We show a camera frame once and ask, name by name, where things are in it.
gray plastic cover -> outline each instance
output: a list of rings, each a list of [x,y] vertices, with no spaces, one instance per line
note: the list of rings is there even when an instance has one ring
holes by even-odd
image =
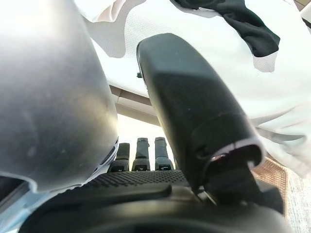
[[[85,182],[117,140],[117,114],[73,1],[0,8],[0,175],[36,192]]]

brown mat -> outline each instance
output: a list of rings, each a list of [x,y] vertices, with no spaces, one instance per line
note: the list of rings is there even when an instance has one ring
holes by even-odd
[[[269,158],[266,158],[266,161],[261,166],[253,169],[252,172],[256,179],[278,187],[284,201],[284,215],[286,216],[288,175],[285,167]]]

black strap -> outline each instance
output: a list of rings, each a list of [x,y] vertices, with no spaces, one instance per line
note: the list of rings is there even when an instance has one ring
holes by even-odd
[[[254,12],[246,8],[244,0],[175,1],[185,8],[197,10],[199,7],[202,7],[217,11],[250,46],[255,57],[268,56],[278,51],[280,37],[267,28]]]
[[[304,18],[302,18],[302,20],[305,22],[307,27],[311,29],[311,23],[309,21],[307,21],[306,19],[304,19]]]

white fabric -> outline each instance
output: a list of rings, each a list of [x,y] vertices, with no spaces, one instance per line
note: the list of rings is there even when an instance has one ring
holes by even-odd
[[[138,42],[159,33],[185,39],[233,92],[267,151],[304,177],[311,170],[311,35],[292,0],[245,0],[245,4],[281,38],[277,54],[254,58],[221,16],[188,14],[169,0],[147,0],[129,12],[122,58],[109,57],[93,41],[94,47],[111,85],[147,97],[143,80],[136,77]]]
[[[90,22],[114,22],[126,0],[74,0],[80,13]]]

textured rubber surface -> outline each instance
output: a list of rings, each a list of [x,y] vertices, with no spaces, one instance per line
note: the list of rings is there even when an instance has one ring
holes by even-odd
[[[183,173],[180,170],[175,171],[129,171],[105,173],[81,188],[90,187],[118,187],[138,185],[145,183],[171,183],[172,185],[188,186]]]

